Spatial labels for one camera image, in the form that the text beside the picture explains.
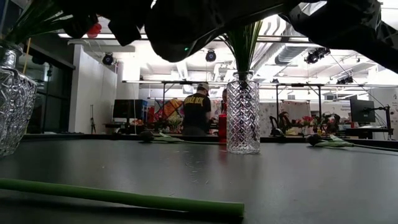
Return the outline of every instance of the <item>red object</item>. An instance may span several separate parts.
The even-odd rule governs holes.
[[[148,122],[149,123],[152,123],[152,122],[154,122],[155,121],[155,108],[153,107],[153,106],[151,106],[151,107],[148,107],[148,114],[147,114],[147,116],[148,116]]]
[[[223,110],[222,110],[222,113],[223,114],[226,114],[226,103],[222,103],[223,104]]]
[[[218,139],[226,142],[226,114],[218,115]]]
[[[309,122],[311,122],[311,121],[313,121],[313,117],[311,117],[311,116],[304,116],[304,117],[303,117],[303,120],[304,120],[304,121],[309,121]]]
[[[91,29],[87,31],[87,37],[88,38],[95,38],[98,36],[98,34],[101,32],[102,26],[99,23],[96,23],[93,25]]]

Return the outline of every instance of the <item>glass vase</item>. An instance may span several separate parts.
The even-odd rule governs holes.
[[[15,152],[32,115],[36,83],[16,70],[22,48],[0,40],[0,157]]]
[[[259,84],[251,72],[234,73],[227,86],[227,150],[260,153]]]

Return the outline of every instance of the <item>black t-shirt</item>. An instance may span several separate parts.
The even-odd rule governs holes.
[[[211,111],[210,99],[200,93],[186,97],[184,100],[184,126],[195,126],[207,131],[206,113]]]

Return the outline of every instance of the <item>cap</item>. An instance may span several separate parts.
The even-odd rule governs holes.
[[[198,87],[202,87],[205,90],[210,91],[210,87],[209,87],[209,85],[207,83],[199,83]]]

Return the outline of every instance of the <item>green tube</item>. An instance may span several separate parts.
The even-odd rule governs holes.
[[[209,202],[184,198],[139,195],[113,190],[77,187],[64,184],[50,184],[28,180],[0,179],[0,189],[83,198],[102,202],[121,203],[137,207],[225,215],[231,217],[243,217],[244,213],[243,203]]]
[[[368,149],[377,149],[377,150],[383,150],[383,151],[398,152],[398,149],[390,149],[390,148],[385,148],[385,147],[365,146],[365,145],[359,145],[359,144],[354,144],[354,146],[364,147],[364,148],[368,148]]]

